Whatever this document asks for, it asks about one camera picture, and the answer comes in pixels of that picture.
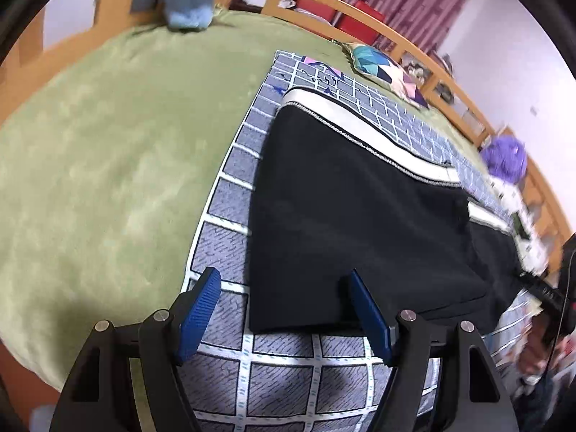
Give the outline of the person's right hand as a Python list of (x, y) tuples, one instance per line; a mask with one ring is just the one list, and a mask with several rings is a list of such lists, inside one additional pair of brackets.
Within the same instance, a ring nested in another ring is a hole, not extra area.
[(552, 350), (542, 339), (547, 330), (550, 317), (540, 312), (531, 319), (531, 326), (526, 336), (526, 343), (517, 357), (517, 368), (522, 375), (540, 375), (545, 370), (548, 361), (555, 367), (564, 355), (566, 341), (560, 338)]

